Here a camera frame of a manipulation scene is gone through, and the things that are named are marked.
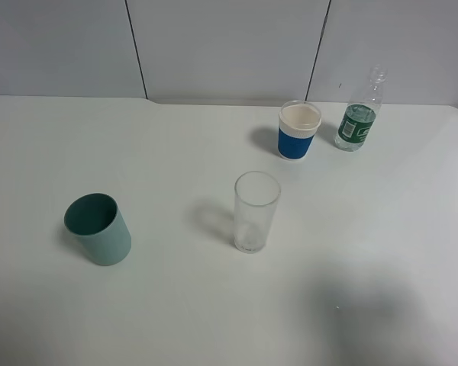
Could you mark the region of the teal green plastic cup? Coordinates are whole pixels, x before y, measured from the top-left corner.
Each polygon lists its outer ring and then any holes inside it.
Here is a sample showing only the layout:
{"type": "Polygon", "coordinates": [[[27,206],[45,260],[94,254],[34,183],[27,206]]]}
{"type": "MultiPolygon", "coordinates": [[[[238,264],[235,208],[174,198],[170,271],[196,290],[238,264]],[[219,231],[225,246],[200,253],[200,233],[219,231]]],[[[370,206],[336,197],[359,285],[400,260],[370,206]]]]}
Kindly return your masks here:
{"type": "Polygon", "coordinates": [[[96,264],[116,265],[131,250],[131,234],[114,198],[91,193],[72,202],[64,215],[66,230],[96,264]]]}

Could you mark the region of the clear green labelled water bottle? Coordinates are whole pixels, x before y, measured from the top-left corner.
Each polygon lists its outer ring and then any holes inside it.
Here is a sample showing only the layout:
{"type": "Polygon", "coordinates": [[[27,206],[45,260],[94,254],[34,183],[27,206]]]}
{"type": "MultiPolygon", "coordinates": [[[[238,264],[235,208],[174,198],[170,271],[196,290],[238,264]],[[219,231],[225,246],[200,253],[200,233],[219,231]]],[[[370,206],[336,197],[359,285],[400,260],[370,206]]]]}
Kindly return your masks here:
{"type": "Polygon", "coordinates": [[[382,107],[387,68],[371,68],[366,82],[352,95],[334,138],[338,149],[354,152],[362,147],[382,107]]]}

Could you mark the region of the clear tall drinking glass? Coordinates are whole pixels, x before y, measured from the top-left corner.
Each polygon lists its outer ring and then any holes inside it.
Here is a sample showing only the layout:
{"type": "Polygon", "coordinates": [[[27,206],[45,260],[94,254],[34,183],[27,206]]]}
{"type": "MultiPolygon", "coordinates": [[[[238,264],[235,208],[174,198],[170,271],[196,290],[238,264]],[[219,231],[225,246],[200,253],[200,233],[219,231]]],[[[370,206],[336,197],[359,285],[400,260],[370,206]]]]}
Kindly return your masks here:
{"type": "Polygon", "coordinates": [[[267,172],[250,171],[234,184],[234,244],[242,252],[255,253],[266,245],[281,186],[267,172]]]}

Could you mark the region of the blue sleeved white paper cup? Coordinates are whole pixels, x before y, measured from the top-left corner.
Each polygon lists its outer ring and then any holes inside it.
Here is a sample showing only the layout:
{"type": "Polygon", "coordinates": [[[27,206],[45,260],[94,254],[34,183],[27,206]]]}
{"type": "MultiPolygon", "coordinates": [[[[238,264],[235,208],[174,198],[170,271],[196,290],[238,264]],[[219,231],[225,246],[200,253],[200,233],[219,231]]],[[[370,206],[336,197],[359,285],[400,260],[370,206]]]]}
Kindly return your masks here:
{"type": "Polygon", "coordinates": [[[321,125],[321,112],[308,101],[286,102],[279,111],[277,149],[288,160],[303,159],[321,125]]]}

